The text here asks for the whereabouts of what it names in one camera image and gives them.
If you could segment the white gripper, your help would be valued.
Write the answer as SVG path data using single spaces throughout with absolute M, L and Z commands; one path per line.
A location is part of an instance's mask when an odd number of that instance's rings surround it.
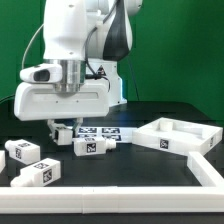
M 109 112 L 108 87 L 87 80 L 76 93 L 56 92 L 53 84 L 21 83 L 15 94 L 14 114 L 21 121 L 48 120 L 50 137 L 56 140 L 59 125 L 51 119 L 73 119 L 77 135 L 85 117 L 102 117 Z

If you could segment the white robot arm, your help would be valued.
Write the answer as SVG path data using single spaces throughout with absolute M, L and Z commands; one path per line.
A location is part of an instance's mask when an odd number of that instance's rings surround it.
M 127 102 L 117 62 L 132 48 L 129 18 L 143 0 L 46 0 L 42 64 L 24 67 L 14 114 L 45 120 L 52 139 L 69 145 L 86 117 Z

